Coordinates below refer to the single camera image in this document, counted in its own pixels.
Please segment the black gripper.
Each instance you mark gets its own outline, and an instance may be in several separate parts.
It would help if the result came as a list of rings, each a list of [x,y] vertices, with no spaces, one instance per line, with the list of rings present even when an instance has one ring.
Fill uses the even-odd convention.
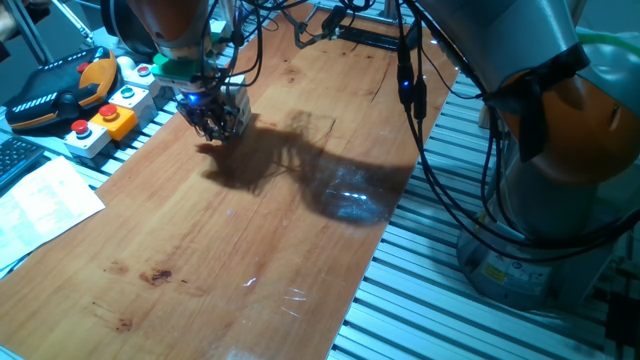
[[[199,92],[178,87],[175,94],[179,114],[200,137],[227,143],[235,136],[235,96],[226,86]]]

